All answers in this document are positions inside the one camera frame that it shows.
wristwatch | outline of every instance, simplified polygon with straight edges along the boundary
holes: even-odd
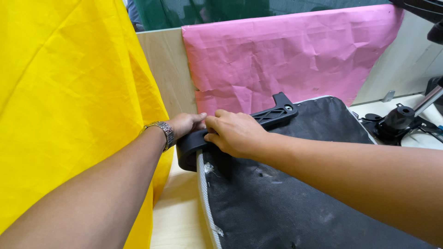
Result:
[[[151,126],[158,126],[163,130],[163,132],[165,132],[166,145],[165,145],[165,148],[163,149],[163,152],[165,152],[169,148],[171,148],[172,145],[174,144],[174,130],[166,122],[157,121],[157,122],[150,123],[148,125],[143,126],[143,129],[140,131],[140,134],[143,133],[148,127],[151,127]]]

green fabric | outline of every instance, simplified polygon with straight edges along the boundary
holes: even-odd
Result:
[[[388,0],[134,0],[145,30],[340,9]]]

yellow cloth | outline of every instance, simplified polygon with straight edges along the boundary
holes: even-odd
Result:
[[[167,113],[122,0],[2,1],[0,233]],[[125,248],[149,248],[160,158]]]

metal pipe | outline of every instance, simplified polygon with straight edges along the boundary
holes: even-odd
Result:
[[[428,108],[432,103],[434,103],[439,97],[443,95],[443,88],[441,86],[436,86],[420,103],[414,106],[415,117],[422,113],[426,108]]]

pink paper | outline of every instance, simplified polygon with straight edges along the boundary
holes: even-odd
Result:
[[[255,113],[284,92],[292,102],[322,95],[351,105],[397,36],[391,4],[183,26],[199,112]]]

